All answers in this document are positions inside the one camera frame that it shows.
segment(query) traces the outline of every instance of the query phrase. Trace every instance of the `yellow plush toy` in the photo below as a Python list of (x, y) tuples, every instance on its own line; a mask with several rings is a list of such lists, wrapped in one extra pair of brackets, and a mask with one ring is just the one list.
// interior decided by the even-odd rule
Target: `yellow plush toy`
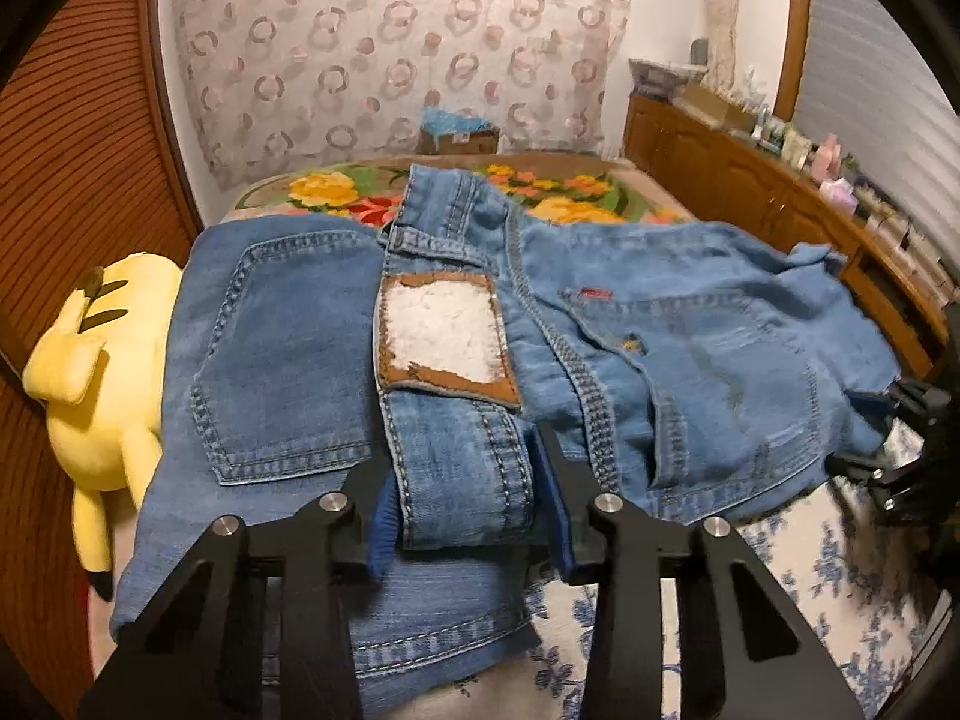
[(77, 555), (105, 601), (113, 561), (101, 493), (128, 487), (139, 509), (160, 461), (163, 363), (179, 282), (179, 268), (155, 254), (94, 269), (23, 371), (27, 394), (46, 402), (50, 443), (75, 484)]

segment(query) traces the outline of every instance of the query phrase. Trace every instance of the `screw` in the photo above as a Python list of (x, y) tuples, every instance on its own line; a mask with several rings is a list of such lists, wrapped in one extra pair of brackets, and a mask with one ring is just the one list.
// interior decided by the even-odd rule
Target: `screw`
[(730, 533), (730, 524), (723, 517), (707, 517), (704, 519), (704, 531), (714, 538), (723, 538)]
[(240, 520), (232, 514), (227, 514), (226, 517), (217, 517), (213, 520), (212, 528), (217, 536), (231, 536), (240, 529)]
[(320, 498), (320, 508), (325, 512), (342, 512), (347, 507), (347, 496), (344, 493), (327, 493)]
[(623, 509), (623, 498), (613, 493), (600, 493), (594, 498), (593, 504), (597, 509), (600, 509), (601, 512), (616, 514)]

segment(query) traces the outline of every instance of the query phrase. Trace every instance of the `blue denim jeans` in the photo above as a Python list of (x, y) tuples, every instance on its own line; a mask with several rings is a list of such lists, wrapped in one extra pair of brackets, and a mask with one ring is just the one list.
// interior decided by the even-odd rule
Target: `blue denim jeans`
[[(725, 225), (558, 227), (477, 176), (424, 167), (377, 236), (328, 215), (206, 231), (174, 310), (164, 453), (114, 630), (215, 517), (296, 512), (385, 430), (407, 549), (350, 610), (367, 711), (534, 646), (533, 421), (604, 487), (684, 521), (762, 514), (822, 482), (827, 452), (877, 448), (843, 392), (882, 389), (896, 364), (837, 265)], [(438, 274), (488, 290), (509, 386), (447, 386), (415, 365), (388, 380), (388, 285)], [(445, 342), (469, 352), (469, 335)]]

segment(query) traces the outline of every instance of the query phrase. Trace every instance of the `patterned curtain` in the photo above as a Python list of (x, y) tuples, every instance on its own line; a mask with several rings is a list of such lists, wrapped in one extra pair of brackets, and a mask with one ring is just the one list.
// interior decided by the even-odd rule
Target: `patterned curtain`
[(630, 0), (174, 0), (200, 144), (224, 186), (410, 153), (424, 106), (515, 148), (591, 148)]
[(709, 59), (703, 84), (720, 92), (733, 88), (739, 9), (740, 0), (707, 0)]

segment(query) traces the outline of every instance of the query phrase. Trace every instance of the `gray blind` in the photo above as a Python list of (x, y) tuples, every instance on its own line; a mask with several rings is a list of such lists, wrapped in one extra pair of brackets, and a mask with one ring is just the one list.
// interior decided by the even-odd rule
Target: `gray blind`
[(960, 119), (877, 0), (810, 0), (797, 127), (834, 132), (861, 170), (960, 266)]

